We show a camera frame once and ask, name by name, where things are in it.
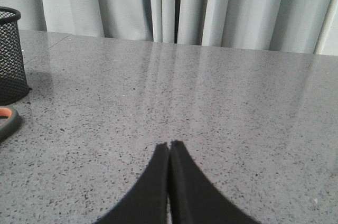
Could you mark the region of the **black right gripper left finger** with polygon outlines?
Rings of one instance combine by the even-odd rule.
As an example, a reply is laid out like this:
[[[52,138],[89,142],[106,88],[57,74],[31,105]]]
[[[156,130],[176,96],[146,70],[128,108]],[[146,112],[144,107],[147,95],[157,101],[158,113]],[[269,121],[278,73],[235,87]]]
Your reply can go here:
[[[167,223],[169,149],[158,144],[129,192],[96,223]]]

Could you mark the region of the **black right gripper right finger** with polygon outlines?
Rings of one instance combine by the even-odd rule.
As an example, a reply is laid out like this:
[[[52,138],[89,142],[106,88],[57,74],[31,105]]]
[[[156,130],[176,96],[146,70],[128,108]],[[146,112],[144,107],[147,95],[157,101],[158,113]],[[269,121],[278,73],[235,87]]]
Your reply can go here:
[[[257,223],[213,186],[181,141],[171,143],[168,193],[172,223]]]

